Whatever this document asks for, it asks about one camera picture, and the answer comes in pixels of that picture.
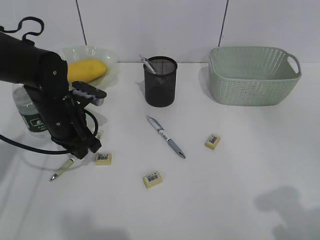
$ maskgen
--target black mesh pen holder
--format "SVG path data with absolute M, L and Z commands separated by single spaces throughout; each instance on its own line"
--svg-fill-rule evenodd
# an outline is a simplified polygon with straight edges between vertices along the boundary
M 175 100 L 178 64 L 166 56 L 154 56 L 149 61 L 156 74 L 143 65 L 145 100 L 154 107 L 169 106 Z

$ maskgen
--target plastic bottle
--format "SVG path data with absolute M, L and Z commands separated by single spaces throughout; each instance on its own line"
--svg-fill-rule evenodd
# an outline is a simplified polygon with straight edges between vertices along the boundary
M 41 116 L 31 101 L 23 84 L 13 84 L 12 86 L 13 101 L 18 109 L 29 132 L 34 137 L 46 139 L 50 136 L 47 126 L 41 119 Z

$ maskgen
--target yellow mango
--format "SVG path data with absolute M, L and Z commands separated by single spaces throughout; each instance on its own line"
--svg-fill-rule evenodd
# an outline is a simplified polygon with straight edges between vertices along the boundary
M 97 59 L 76 61 L 68 66 L 68 82 L 91 82 L 102 76 L 107 71 L 107 66 Z

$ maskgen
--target green plastic basket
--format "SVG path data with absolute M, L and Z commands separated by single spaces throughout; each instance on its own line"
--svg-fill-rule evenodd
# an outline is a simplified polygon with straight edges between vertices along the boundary
M 291 67 L 291 57 L 298 73 Z M 267 106 L 284 100 L 301 78 L 294 55 L 275 47 L 217 47 L 209 56 L 209 90 L 225 105 Z

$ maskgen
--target plate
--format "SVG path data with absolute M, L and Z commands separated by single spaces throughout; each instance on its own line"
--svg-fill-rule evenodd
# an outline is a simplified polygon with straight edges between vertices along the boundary
M 97 59 L 103 62 L 107 66 L 106 73 L 88 82 L 88 84 L 93 87 L 103 90 L 117 77 L 118 59 L 109 50 L 94 46 L 78 46 L 62 48 L 56 51 L 56 53 L 68 63 L 68 66 L 74 62 L 87 59 Z

